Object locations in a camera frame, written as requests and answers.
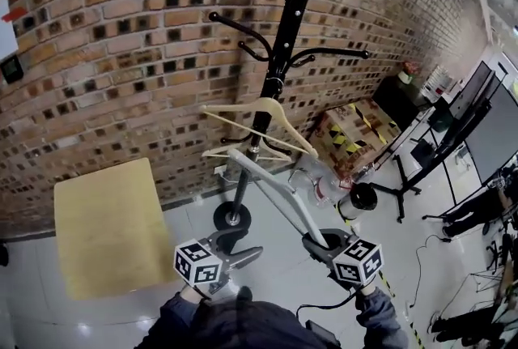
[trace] red sticker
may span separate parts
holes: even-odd
[[[27,14],[27,10],[25,8],[18,7],[18,8],[15,8],[14,10],[12,10],[11,12],[9,12],[9,14],[5,14],[2,17],[2,21],[4,21],[4,22],[16,21],[18,18],[21,18],[25,14]]]

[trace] white paper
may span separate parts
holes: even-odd
[[[9,12],[9,0],[0,0],[0,60],[18,51],[13,23],[2,20]]]

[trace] trash can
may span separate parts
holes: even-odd
[[[378,205],[378,196],[371,184],[353,184],[350,193],[338,201],[338,212],[344,219],[356,219],[364,211],[370,211]]]

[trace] cardboard box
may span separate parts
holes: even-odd
[[[373,100],[324,113],[310,143],[341,180],[371,163],[401,131]]]

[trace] fiducial marker cube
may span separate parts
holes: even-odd
[[[196,240],[175,247],[175,270],[189,286],[218,282],[222,264]]]
[[[336,276],[341,281],[365,284],[383,266],[381,245],[358,239],[333,259]]]

